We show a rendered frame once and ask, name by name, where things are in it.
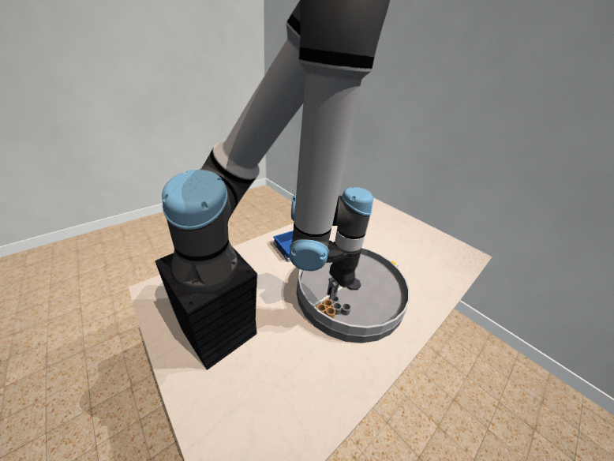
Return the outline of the grey round turntable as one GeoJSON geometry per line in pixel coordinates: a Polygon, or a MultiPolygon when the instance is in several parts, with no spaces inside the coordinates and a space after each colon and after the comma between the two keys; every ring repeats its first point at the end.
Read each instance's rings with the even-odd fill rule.
{"type": "Polygon", "coordinates": [[[410,302],[410,288],[397,268],[399,264],[382,253],[362,248],[354,283],[339,285],[337,292],[339,303],[351,305],[350,314],[340,313],[333,319],[317,308],[330,299],[331,264],[316,271],[299,271],[297,297],[305,317],[315,328],[345,342],[369,343],[389,336],[401,324],[410,302]]]}

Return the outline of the blue plastic crate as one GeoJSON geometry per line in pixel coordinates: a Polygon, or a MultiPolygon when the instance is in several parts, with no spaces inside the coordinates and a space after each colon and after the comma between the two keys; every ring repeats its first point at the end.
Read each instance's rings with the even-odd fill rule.
{"type": "Polygon", "coordinates": [[[292,243],[293,231],[273,236],[274,246],[285,257],[287,262],[290,262],[290,244],[292,243]],[[281,248],[282,247],[282,248],[281,248]]]}

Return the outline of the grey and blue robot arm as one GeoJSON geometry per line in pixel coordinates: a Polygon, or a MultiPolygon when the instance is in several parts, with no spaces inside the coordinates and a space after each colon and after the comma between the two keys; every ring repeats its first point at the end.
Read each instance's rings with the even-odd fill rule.
{"type": "Polygon", "coordinates": [[[345,238],[365,236],[373,195],[354,187],[339,196],[339,190],[361,80],[372,71],[389,2],[296,5],[286,22],[286,42],[226,141],[215,144],[202,168],[175,175],[163,188],[174,245],[171,271],[180,287],[205,293],[234,278],[238,259],[229,242],[229,218],[302,104],[290,261],[301,270],[322,268],[332,226],[345,238]]]}

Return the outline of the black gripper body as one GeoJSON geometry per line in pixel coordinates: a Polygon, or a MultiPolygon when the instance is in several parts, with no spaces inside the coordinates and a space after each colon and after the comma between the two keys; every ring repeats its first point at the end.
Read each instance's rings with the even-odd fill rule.
{"type": "Polygon", "coordinates": [[[329,274],[341,287],[354,283],[355,269],[361,255],[365,236],[360,239],[345,238],[336,231],[335,241],[328,243],[328,258],[326,263],[332,263],[329,274]],[[337,262],[336,262],[337,261],[337,262]]]}

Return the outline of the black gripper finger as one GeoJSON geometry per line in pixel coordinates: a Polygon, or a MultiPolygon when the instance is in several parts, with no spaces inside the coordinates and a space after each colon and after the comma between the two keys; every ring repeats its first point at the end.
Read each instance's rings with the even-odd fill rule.
{"type": "Polygon", "coordinates": [[[328,284],[328,292],[327,292],[327,295],[330,295],[330,293],[331,293],[331,288],[332,288],[332,283],[333,283],[333,282],[335,282],[335,279],[334,279],[333,277],[331,277],[331,278],[329,278],[329,279],[328,279],[328,281],[329,281],[329,284],[328,284]]]}
{"type": "Polygon", "coordinates": [[[330,293],[330,297],[329,298],[334,298],[337,295],[337,291],[338,291],[338,286],[339,284],[335,281],[332,283],[332,288],[331,288],[331,293],[330,293]]]}

